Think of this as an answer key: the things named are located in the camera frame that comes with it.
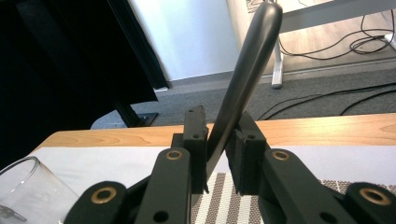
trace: drinking glass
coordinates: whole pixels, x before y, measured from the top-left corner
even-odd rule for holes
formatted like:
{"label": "drinking glass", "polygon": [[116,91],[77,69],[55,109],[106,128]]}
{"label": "drinking glass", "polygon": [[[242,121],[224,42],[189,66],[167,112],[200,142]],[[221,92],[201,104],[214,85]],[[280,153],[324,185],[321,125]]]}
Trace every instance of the drinking glass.
{"label": "drinking glass", "polygon": [[0,224],[59,224],[77,194],[36,157],[15,161],[0,171]]}

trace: gray carpet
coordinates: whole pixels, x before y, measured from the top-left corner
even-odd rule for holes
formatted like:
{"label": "gray carpet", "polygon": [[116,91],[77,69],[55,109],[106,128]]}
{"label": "gray carpet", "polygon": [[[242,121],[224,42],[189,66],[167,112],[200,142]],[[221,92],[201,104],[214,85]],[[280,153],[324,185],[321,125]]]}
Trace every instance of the gray carpet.
{"label": "gray carpet", "polygon": [[[247,112],[254,119],[258,119],[265,111],[279,102],[296,97],[305,97],[312,94],[326,94],[333,91],[343,91],[374,85],[396,83],[396,70],[382,70],[359,74],[346,74],[331,77],[312,77],[284,81],[281,90],[273,90],[270,83],[263,83],[254,91],[253,97],[248,104]],[[347,106],[365,97],[383,92],[396,90],[396,85],[380,90],[334,95],[322,97],[317,100],[294,106],[283,111],[271,119],[297,119],[338,116]],[[226,89],[212,91],[198,91],[184,94],[159,96],[159,102],[143,103],[133,105],[137,113],[158,112],[152,126],[183,124],[184,112],[195,105],[203,105],[206,111],[206,121],[214,122]],[[371,100],[358,104],[346,112],[346,115],[362,115],[377,113],[396,112],[396,92],[384,94]],[[268,118],[276,112],[292,103],[294,100],[279,105],[266,114],[262,119]],[[122,128],[123,125],[117,112],[112,112],[97,120],[93,129]]]}

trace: black cable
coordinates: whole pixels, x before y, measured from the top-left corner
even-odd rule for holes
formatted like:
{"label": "black cable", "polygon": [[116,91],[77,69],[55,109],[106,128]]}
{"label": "black cable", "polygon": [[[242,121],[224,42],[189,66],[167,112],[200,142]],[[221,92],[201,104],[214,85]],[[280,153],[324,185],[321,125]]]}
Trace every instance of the black cable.
{"label": "black cable", "polygon": [[320,95],[322,95],[322,94],[307,95],[307,96],[303,96],[303,97],[297,97],[297,98],[292,98],[292,99],[289,99],[289,100],[281,101],[281,102],[279,102],[279,103],[273,105],[273,106],[272,106],[271,108],[269,108],[267,111],[265,111],[261,116],[259,116],[259,117],[257,118],[257,120],[260,120],[262,117],[264,117],[264,115],[266,115],[268,112],[270,112],[272,109],[274,109],[277,105],[284,104],[284,103],[286,103],[286,102],[288,102],[288,101],[302,100],[302,99],[305,99],[305,98],[308,98],[308,97],[314,97],[314,96],[320,96]]}
{"label": "black cable", "polygon": [[[358,92],[366,92],[366,91],[375,91],[375,90],[378,90],[378,89],[382,89],[382,88],[386,88],[386,87],[394,86],[394,85],[396,85],[396,82],[391,82],[391,83],[388,83],[388,84],[376,85],[376,86],[371,86],[371,87],[363,87],[363,88],[351,89],[351,90],[333,91],[333,92],[326,93],[326,94],[316,94],[316,96],[315,96],[315,95],[308,95],[308,96],[301,97],[301,98],[307,98],[307,97],[313,97],[313,98],[310,98],[310,99],[307,99],[307,100],[304,100],[304,101],[295,103],[295,104],[293,104],[293,105],[288,105],[288,106],[286,106],[286,107],[284,107],[284,108],[282,108],[282,109],[279,109],[278,111],[276,111],[276,112],[274,112],[273,114],[271,114],[270,116],[268,116],[266,119],[270,119],[271,117],[273,117],[273,116],[279,114],[280,112],[285,111],[285,110],[287,110],[287,109],[289,109],[289,108],[292,108],[292,107],[294,107],[294,106],[301,105],[301,104],[304,104],[304,103],[306,103],[306,102],[314,101],[314,100],[317,100],[317,99],[322,98],[322,97],[325,97],[325,96],[330,96],[330,95],[343,95],[343,94],[358,93]],[[276,105],[280,105],[280,104],[283,104],[283,103],[285,103],[285,102],[287,102],[287,101],[290,101],[290,100],[297,100],[297,99],[299,99],[299,98],[289,99],[289,100],[280,102],[280,103],[278,103],[278,104],[276,104]],[[272,108],[274,108],[274,107],[275,107],[275,106],[272,106],[270,109],[268,109],[267,111],[265,111],[265,112],[260,116],[260,118],[262,118],[265,114],[267,114],[267,113],[268,113]]]}
{"label": "black cable", "polygon": [[[313,60],[321,60],[321,61],[339,58],[339,57],[342,57],[342,56],[344,56],[344,55],[347,55],[347,54],[350,53],[350,52],[355,52],[355,53],[358,53],[358,54],[367,54],[367,53],[378,52],[378,51],[380,51],[380,50],[386,48],[387,46],[389,46],[389,45],[390,45],[390,42],[388,43],[388,42],[384,41],[384,40],[383,40],[383,38],[384,38],[383,35],[369,35],[367,32],[372,32],[372,31],[387,31],[387,32],[392,32],[392,38],[393,38],[393,37],[394,37],[394,33],[395,33],[395,23],[394,23],[394,15],[393,15],[393,11],[392,11],[392,10],[390,11],[390,14],[391,14],[392,21],[393,21],[393,23],[392,23],[392,30],[389,30],[389,29],[367,29],[367,30],[364,30],[364,29],[363,29],[363,23],[364,23],[364,18],[365,18],[365,16],[364,16],[364,17],[362,18],[362,20],[361,20],[361,29],[360,29],[359,31],[355,31],[355,32],[352,32],[352,33],[350,33],[350,34],[348,34],[348,35],[345,35],[345,36],[342,37],[340,40],[338,40],[338,41],[335,42],[334,44],[332,44],[332,45],[330,45],[329,47],[324,48],[324,49],[318,49],[318,50],[309,51],[309,52],[306,52],[306,53],[291,53],[291,52],[288,52],[288,51],[284,48],[284,46],[282,45],[282,42],[281,42],[280,38],[279,38],[279,44],[280,44],[280,47],[283,49],[283,50],[282,50],[282,53],[284,53],[285,55],[289,55],[289,56],[299,56],[299,57],[305,57],[305,58],[309,58],[309,59],[313,59]],[[318,52],[321,52],[321,51],[326,50],[326,49],[331,49],[331,48],[335,47],[336,45],[338,45],[339,43],[341,43],[341,41],[343,41],[344,39],[346,39],[348,36],[354,35],[354,34],[358,34],[358,33],[364,33],[364,34],[367,35],[367,37],[360,38],[360,39],[357,39],[357,40],[353,41],[351,44],[349,44],[349,50],[346,51],[345,53],[342,53],[342,54],[339,54],[339,55],[335,55],[335,56],[330,57],[330,58],[318,58],[318,57],[308,56],[309,54],[314,54],[314,53],[318,53]],[[358,47],[361,47],[362,45],[364,45],[364,44],[366,44],[366,43],[368,43],[368,42],[370,42],[370,41],[374,41],[374,40],[380,40],[380,41],[384,42],[385,45],[384,45],[383,47],[379,48],[379,49],[375,49],[375,50],[372,50],[372,51],[364,51],[364,50],[358,49]]]}
{"label": "black cable", "polygon": [[362,103],[362,102],[364,102],[364,101],[368,101],[368,100],[373,99],[373,98],[375,98],[375,97],[378,97],[378,96],[381,96],[381,95],[385,95],[385,94],[389,94],[389,93],[392,93],[392,92],[396,92],[396,90],[392,90],[392,91],[383,91],[383,92],[374,94],[374,95],[372,95],[372,96],[366,97],[366,98],[364,98],[364,99],[361,99],[361,100],[359,100],[359,101],[353,103],[352,105],[347,106],[347,107],[343,110],[343,112],[340,113],[340,116],[343,116],[350,108],[352,108],[352,107],[355,106],[355,105],[358,105],[358,104],[360,104],[360,103]]}
{"label": "black cable", "polygon": [[[393,23],[392,23],[392,39],[393,39],[394,33],[395,33],[395,22],[394,22],[393,10],[390,11],[390,15],[391,15],[392,20],[393,20]],[[349,47],[350,47],[351,49],[353,49],[353,51],[354,51],[355,53],[358,53],[358,54],[368,54],[368,53],[378,52],[378,51],[380,51],[380,50],[386,48],[387,46],[389,46],[389,45],[390,45],[390,42],[385,41],[383,35],[369,35],[369,34],[367,34],[367,33],[365,32],[365,30],[363,29],[363,21],[364,21],[364,18],[365,18],[365,16],[363,16],[363,18],[362,18],[362,20],[361,20],[361,31],[362,31],[364,34],[366,34],[367,37],[362,38],[362,39],[355,40],[354,42],[352,42],[352,43],[349,45]],[[382,42],[384,42],[385,44],[384,44],[384,46],[382,46],[382,47],[379,48],[379,49],[370,50],[370,51],[358,49],[358,47],[360,47],[360,46],[362,46],[362,45],[364,45],[364,44],[366,44],[366,43],[368,43],[368,42],[370,42],[370,41],[374,41],[374,40],[382,41]]]}

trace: striped placemat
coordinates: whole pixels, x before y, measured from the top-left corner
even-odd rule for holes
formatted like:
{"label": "striped placemat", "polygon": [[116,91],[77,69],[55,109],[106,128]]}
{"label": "striped placemat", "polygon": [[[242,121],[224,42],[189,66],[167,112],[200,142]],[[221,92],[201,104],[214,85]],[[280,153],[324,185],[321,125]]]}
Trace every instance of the striped placemat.
{"label": "striped placemat", "polygon": [[[351,182],[320,180],[329,188],[344,193]],[[214,173],[207,182],[209,194],[202,195],[191,209],[191,223],[263,223],[257,196],[235,194],[231,173]],[[396,186],[380,185],[396,195]]]}

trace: wall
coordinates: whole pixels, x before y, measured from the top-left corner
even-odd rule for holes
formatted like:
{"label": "wall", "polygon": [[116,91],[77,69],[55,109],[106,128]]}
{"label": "wall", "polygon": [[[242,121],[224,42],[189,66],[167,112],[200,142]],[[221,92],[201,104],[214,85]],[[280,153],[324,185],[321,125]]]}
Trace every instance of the wall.
{"label": "wall", "polygon": [[129,0],[168,81],[233,71],[239,49],[226,0]]}

